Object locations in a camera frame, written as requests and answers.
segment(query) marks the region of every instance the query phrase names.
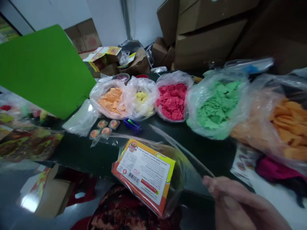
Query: plastic bag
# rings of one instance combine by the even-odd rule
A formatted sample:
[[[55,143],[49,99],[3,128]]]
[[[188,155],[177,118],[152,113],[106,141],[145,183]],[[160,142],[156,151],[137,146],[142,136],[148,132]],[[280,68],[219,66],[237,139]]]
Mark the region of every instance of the plastic bag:
[[[284,124],[279,118],[292,119],[292,116],[297,116],[296,109],[285,108],[287,102],[291,102],[291,106],[300,104],[307,109],[307,80],[290,75],[263,74],[251,84],[249,97],[252,98],[249,117],[233,128],[231,136],[307,176],[307,111],[301,111],[305,115],[300,124],[297,120],[290,122],[293,125],[288,125],[289,121]],[[299,133],[300,129],[293,129],[296,125],[305,131]],[[285,143],[282,138],[288,136],[291,138]],[[295,150],[297,144],[301,151]]]
[[[86,137],[100,116],[98,109],[92,106],[89,99],[86,99],[79,110],[63,124],[62,128],[69,133]]]
[[[133,111],[129,116],[130,119],[142,121],[156,113],[154,104],[159,97],[159,91],[153,80],[133,76],[127,84],[125,93],[131,98]]]
[[[108,93],[111,88],[119,88],[122,91],[120,100],[117,105],[119,113],[112,112],[99,104],[99,100]],[[90,100],[92,105],[99,110],[103,115],[110,119],[123,120],[130,116],[132,113],[131,109],[131,98],[128,98],[129,94],[124,93],[127,90],[125,84],[120,80],[111,80],[107,82],[97,83],[90,92]]]
[[[263,73],[274,65],[272,57],[262,59],[240,59],[228,61],[225,63],[224,69],[228,71],[244,71],[249,74]]]
[[[158,90],[160,91],[160,94],[162,94],[161,88],[160,88],[162,86],[170,86],[170,85],[175,86],[175,85],[178,85],[178,84],[184,84],[187,88],[186,92],[188,92],[192,88],[193,83],[194,83],[194,81],[189,74],[182,72],[182,71],[176,71],[176,72],[173,72],[173,73],[166,73],[166,74],[161,75],[157,79],[156,85],[158,87]],[[174,119],[167,118],[163,114],[164,107],[163,107],[163,105],[160,104],[160,101],[162,101],[160,99],[161,99],[161,95],[160,95],[159,99],[157,100],[157,103],[155,104],[156,111],[157,111],[157,114],[159,115],[159,117],[161,117],[165,121],[169,121],[169,122],[173,122],[173,123],[185,121],[184,105],[183,105],[183,119],[174,120]]]
[[[166,218],[172,214],[183,190],[204,195],[208,190],[202,184],[202,176],[214,177],[214,175],[173,138],[154,126],[150,125],[150,129],[150,132],[147,132],[151,133],[150,140],[128,134],[112,133],[108,139],[109,143],[112,141],[113,145],[120,147],[119,159],[112,165],[112,173],[156,215]],[[155,155],[151,155],[148,148],[154,150]],[[141,156],[147,163],[142,164]],[[132,157],[134,163],[126,167],[123,163],[127,165],[132,159],[128,157]],[[171,159],[167,164],[161,161],[166,157]],[[201,168],[201,173],[196,170],[188,158]],[[167,167],[169,165],[169,169],[172,168],[172,160],[175,161],[172,176],[171,178],[165,177],[166,174],[170,174]],[[156,175],[155,163],[164,165],[159,166],[159,176]],[[140,187],[143,188],[144,193],[140,192]]]
[[[215,88],[216,84],[219,82],[223,84],[235,82],[239,85],[237,89],[232,92],[223,92],[222,96],[225,95],[224,99],[217,99],[211,103],[210,100],[213,100],[213,98],[219,98],[216,96],[220,93],[217,93],[219,87],[227,89],[228,85]],[[248,74],[244,72],[215,70],[208,74],[204,80],[194,85],[187,94],[186,122],[188,126],[193,132],[210,139],[223,140],[227,138],[232,128],[237,123],[245,120],[249,115],[250,99],[246,97],[249,85]],[[235,95],[238,94],[238,96],[231,98],[231,94],[229,96],[227,95],[228,92],[235,93]],[[206,127],[202,126],[200,123],[200,116],[204,118],[206,116],[208,117],[206,121],[201,121],[203,124],[205,122]]]

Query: fingernail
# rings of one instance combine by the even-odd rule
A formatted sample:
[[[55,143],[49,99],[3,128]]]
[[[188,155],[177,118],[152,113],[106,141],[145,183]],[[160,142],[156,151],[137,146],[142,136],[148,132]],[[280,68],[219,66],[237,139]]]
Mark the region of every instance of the fingernail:
[[[236,210],[238,209],[238,202],[236,202],[233,198],[230,196],[223,196],[223,201],[225,203],[225,206],[230,210]]]

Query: brown cardboard box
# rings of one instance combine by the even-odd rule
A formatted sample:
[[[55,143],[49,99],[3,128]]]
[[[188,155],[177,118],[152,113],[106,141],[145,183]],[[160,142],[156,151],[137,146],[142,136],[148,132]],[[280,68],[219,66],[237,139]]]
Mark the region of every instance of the brown cardboard box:
[[[167,55],[167,46],[164,42],[164,39],[158,37],[154,42],[154,45],[151,49],[151,53],[153,55],[154,67],[160,67],[163,64],[163,61]]]
[[[157,10],[157,15],[167,47],[176,41],[179,0],[166,0]]]
[[[28,179],[23,188],[21,195],[17,200],[17,204],[21,207],[34,212],[36,215],[43,218],[54,218],[64,212],[69,197],[74,189],[74,183],[62,180],[59,178],[60,172],[64,168],[56,164],[48,173],[45,183],[45,188],[42,192],[42,197],[37,200],[37,193],[32,189],[36,184],[37,179],[41,180],[42,172],[34,177]]]
[[[306,67],[306,9],[304,0],[265,1],[229,59],[273,57],[278,74]]]
[[[92,51],[101,46],[93,19],[80,22],[64,30],[78,53]]]
[[[250,10],[259,0],[180,0],[177,34],[181,35]]]
[[[178,35],[175,69],[200,68],[211,61],[225,60],[246,22],[244,19],[193,35]]]
[[[108,76],[113,76],[119,73],[117,69],[117,64],[113,63],[106,66],[104,69],[100,70],[100,73],[103,73]]]
[[[162,66],[166,66],[167,69],[170,70],[174,60],[175,60],[175,48],[173,46],[170,46],[167,55],[162,63]]]
[[[139,48],[136,51],[133,62],[129,67],[120,69],[119,73],[127,73],[130,76],[137,76],[143,73],[150,73],[149,62],[147,59],[146,51],[143,48]]]

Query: barcode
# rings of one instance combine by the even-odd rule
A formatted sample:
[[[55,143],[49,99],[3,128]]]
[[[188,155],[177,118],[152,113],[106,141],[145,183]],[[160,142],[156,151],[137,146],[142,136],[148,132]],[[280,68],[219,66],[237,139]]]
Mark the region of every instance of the barcode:
[[[139,178],[137,178],[136,176],[134,176],[132,173],[128,174],[128,177],[132,178],[134,180],[134,182],[138,183]]]

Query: small container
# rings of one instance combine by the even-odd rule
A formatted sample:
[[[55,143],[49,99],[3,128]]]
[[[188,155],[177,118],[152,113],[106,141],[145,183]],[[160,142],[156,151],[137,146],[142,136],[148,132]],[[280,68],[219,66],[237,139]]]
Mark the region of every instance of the small container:
[[[106,120],[101,120],[100,122],[98,122],[97,128],[103,129],[107,125],[108,125],[108,122]]]
[[[139,133],[142,131],[142,126],[129,118],[126,118],[124,120],[124,123],[129,129],[132,129],[136,133]]]
[[[117,79],[122,81],[125,85],[127,85],[128,81],[130,80],[130,75],[127,73],[120,73],[115,75],[113,78],[113,80]]]
[[[104,138],[104,139],[108,139],[109,136],[111,135],[112,133],[112,130],[108,127],[104,128],[102,131],[101,131],[101,137]]]
[[[90,140],[96,139],[100,135],[101,129],[93,129],[90,132]]]
[[[136,78],[149,78],[146,74],[137,75]]]
[[[119,126],[119,124],[120,124],[120,121],[119,121],[119,120],[114,120],[114,119],[112,119],[111,122],[110,122],[110,124],[109,124],[109,127],[110,127],[111,129],[116,130],[117,127]]]

